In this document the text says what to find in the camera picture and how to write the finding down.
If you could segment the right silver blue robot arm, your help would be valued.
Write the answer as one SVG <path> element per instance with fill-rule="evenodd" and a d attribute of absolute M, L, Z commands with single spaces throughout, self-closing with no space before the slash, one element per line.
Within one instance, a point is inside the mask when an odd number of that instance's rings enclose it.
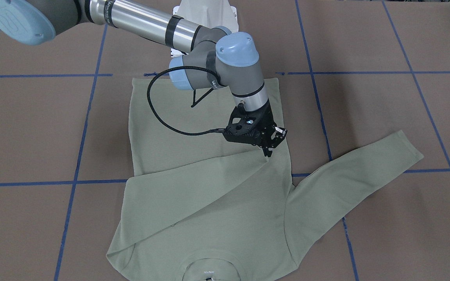
<path fill-rule="evenodd" d="M 0 30 L 29 46 L 51 41 L 86 22 L 124 30 L 183 53 L 148 85 L 151 111 L 166 128 L 176 132 L 157 114 L 150 91 L 168 73 L 179 90 L 211 93 L 228 87 L 232 93 L 236 106 L 227 126 L 197 136 L 219 133 L 228 142 L 258 146 L 268 158 L 286 138 L 286 129 L 274 121 L 255 41 L 246 32 L 205 27 L 134 0 L 0 0 Z"/>

